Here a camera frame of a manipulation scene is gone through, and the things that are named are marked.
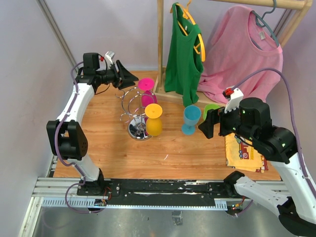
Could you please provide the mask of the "pink plastic wine glass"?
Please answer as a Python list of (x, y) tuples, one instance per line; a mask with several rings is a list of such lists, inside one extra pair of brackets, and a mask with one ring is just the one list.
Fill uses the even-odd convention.
[(144, 109), (144, 110), (151, 103), (158, 104), (156, 95), (152, 92), (152, 89), (154, 88), (154, 84), (155, 84), (154, 80), (151, 78), (142, 78), (138, 82), (138, 88), (142, 91), (141, 105), (142, 105), (142, 109)]

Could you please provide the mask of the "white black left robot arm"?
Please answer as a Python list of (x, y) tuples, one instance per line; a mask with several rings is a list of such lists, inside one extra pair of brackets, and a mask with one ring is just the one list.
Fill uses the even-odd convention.
[(95, 52), (83, 54), (82, 62), (73, 67), (78, 73), (71, 74), (73, 91), (63, 112), (46, 125), (52, 153), (64, 166), (72, 166), (80, 174), (78, 195), (98, 196), (106, 189), (101, 169), (87, 153), (88, 140), (81, 127), (90, 100), (102, 84), (122, 90), (138, 81), (120, 60), (113, 60), (114, 56), (112, 51), (105, 55)]

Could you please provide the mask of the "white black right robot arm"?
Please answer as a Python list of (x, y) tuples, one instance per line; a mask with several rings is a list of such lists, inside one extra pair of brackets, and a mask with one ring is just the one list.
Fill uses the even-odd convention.
[(252, 147), (278, 171), (289, 195), (282, 195), (252, 181), (239, 171), (224, 179), (224, 193), (231, 198), (245, 196), (262, 205), (292, 234), (316, 235), (316, 187), (308, 178), (306, 166), (300, 163), (298, 138), (288, 129), (272, 124), (269, 105), (259, 98), (241, 100), (239, 107), (226, 112), (223, 107), (209, 110), (198, 128), (206, 138), (214, 135), (219, 124), (220, 136), (234, 134), (252, 143)]

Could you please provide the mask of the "blue plastic wine glass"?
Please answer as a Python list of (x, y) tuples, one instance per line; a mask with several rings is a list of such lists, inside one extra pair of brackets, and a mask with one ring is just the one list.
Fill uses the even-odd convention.
[(196, 124), (201, 117), (201, 110), (195, 105), (189, 105), (184, 109), (184, 124), (181, 129), (185, 135), (193, 135), (196, 131)]

